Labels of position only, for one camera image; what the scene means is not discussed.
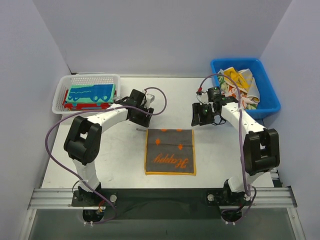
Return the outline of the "grey orange-edged towel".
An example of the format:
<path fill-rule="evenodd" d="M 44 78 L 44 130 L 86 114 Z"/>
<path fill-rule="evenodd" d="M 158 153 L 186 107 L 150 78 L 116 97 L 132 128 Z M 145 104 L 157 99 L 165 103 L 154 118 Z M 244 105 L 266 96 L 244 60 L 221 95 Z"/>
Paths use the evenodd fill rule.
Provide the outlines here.
<path fill-rule="evenodd" d="M 192 129 L 147 129 L 144 153 L 146 175 L 195 176 L 195 133 Z"/>

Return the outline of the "green teal towel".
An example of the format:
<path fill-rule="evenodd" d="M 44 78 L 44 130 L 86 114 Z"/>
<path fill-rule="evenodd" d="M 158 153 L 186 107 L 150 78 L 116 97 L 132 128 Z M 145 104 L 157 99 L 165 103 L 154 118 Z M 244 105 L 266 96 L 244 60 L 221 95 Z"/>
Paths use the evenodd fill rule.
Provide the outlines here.
<path fill-rule="evenodd" d="M 115 84 L 72 85 L 66 102 L 71 104 L 111 103 L 115 96 Z"/>

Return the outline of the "red blue tiger towel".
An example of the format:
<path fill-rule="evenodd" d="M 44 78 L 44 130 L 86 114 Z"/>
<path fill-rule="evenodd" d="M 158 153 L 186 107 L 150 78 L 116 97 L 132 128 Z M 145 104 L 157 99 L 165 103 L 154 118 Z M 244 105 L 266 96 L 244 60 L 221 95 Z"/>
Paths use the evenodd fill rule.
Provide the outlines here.
<path fill-rule="evenodd" d="M 104 110 L 109 108 L 113 103 L 69 103 L 67 102 L 67 95 L 69 90 L 65 91 L 64 100 L 62 106 L 68 111 L 83 111 L 83 110 Z"/>

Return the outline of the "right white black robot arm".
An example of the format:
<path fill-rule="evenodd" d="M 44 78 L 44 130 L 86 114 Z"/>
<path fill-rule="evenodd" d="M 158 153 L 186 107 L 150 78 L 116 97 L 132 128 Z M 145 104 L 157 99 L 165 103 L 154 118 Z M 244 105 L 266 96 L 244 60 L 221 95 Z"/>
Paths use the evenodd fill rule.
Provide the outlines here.
<path fill-rule="evenodd" d="M 233 96 L 224 96 L 218 86 L 196 92 L 203 100 L 192 104 L 191 126 L 217 125 L 215 117 L 230 123 L 239 138 L 241 178 L 233 176 L 224 183 L 226 198 L 251 195 L 253 182 L 280 164 L 279 134 L 254 120 Z"/>

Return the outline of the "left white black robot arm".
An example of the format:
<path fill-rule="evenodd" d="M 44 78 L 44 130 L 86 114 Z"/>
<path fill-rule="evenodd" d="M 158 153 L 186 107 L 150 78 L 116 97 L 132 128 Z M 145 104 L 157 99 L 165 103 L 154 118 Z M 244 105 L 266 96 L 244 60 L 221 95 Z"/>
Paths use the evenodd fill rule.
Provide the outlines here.
<path fill-rule="evenodd" d="M 155 96 L 152 94 L 133 89 L 130 96 L 116 101 L 106 111 L 73 119 L 63 149 L 72 159 L 77 174 L 82 178 L 78 186 L 80 196 L 94 198 L 97 195 L 93 191 L 101 190 L 94 160 L 100 151 L 102 134 L 124 121 L 149 127 L 151 114 L 154 113 L 150 105 L 154 99 Z"/>

